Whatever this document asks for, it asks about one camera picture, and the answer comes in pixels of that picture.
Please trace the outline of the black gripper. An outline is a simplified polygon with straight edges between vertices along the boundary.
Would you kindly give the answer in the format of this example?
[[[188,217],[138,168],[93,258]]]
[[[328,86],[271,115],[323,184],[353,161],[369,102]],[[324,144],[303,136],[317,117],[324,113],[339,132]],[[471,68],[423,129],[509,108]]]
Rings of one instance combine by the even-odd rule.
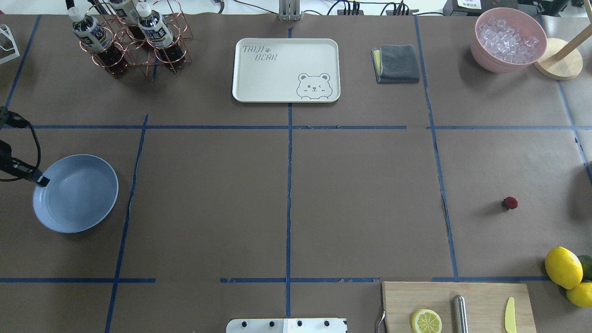
[[[25,118],[16,112],[9,111],[6,107],[0,108],[0,120],[1,127],[5,125],[19,129],[28,127],[37,145],[37,135],[34,127],[28,120],[25,120]],[[0,141],[0,165],[2,171],[13,176],[11,181],[27,179],[40,187],[47,187],[50,183],[50,179],[45,177],[42,171],[37,171],[37,165],[29,165],[13,157],[12,147],[5,141]]]

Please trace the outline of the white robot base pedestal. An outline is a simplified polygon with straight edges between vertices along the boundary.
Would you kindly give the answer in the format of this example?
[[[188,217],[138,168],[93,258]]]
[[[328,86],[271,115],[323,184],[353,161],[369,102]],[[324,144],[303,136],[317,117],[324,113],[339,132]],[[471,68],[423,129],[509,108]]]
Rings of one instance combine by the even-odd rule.
[[[227,333],[347,333],[342,318],[264,318],[235,319],[226,326]]]

